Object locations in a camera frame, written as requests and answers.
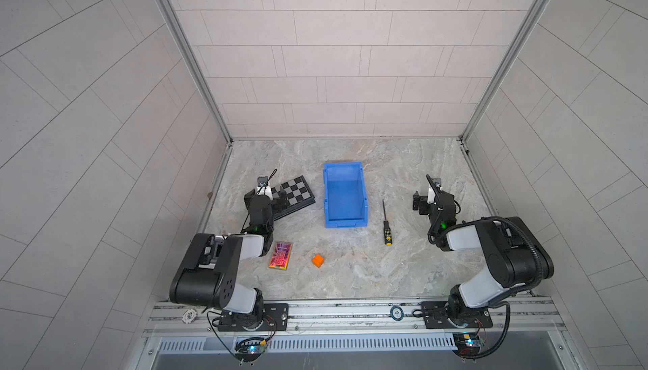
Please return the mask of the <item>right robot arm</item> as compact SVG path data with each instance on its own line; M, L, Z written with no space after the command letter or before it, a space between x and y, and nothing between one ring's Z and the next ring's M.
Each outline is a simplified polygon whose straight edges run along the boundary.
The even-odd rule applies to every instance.
M490 216L457 221L460 207L453 194L435 186L413 195L413 210L430 221L428 241L444 252L477 250L485 267L452 287L446 302L422 302L413 316L427 329L490 328L490 310L508 297L536 287L553 276L553 261L521 218Z

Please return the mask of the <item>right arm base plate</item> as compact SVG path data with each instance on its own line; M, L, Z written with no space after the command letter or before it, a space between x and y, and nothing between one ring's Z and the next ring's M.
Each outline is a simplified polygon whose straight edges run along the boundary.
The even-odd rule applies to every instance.
M494 326L489 309L471 309L459 305L451 309L448 302L427 301L420 304L426 329L477 329Z

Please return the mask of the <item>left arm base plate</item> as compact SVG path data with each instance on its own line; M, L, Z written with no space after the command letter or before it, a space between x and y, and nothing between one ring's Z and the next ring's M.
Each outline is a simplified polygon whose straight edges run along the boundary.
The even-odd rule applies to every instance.
M223 311L216 324L221 332L285 331L288 314L289 306L286 303L263 303L256 304L248 314Z

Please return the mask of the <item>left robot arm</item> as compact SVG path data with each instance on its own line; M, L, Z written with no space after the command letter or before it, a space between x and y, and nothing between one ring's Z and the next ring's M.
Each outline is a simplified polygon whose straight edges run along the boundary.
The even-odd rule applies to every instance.
M248 329L264 322L263 292L236 280L243 260L263 257L273 244L274 213L289 203L259 189L248 198L250 225L228 236L196 234L171 284L169 299L176 304L217 309Z

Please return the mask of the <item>black yellow screwdriver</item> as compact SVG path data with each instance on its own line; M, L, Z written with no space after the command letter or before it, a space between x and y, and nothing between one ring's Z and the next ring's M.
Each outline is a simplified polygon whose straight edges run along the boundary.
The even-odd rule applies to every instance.
M393 245L393 236L392 236L392 230L390 227L389 220L386 215L386 204L385 200L382 200L382 209L383 209L383 236L384 236L384 242L386 246L392 246Z

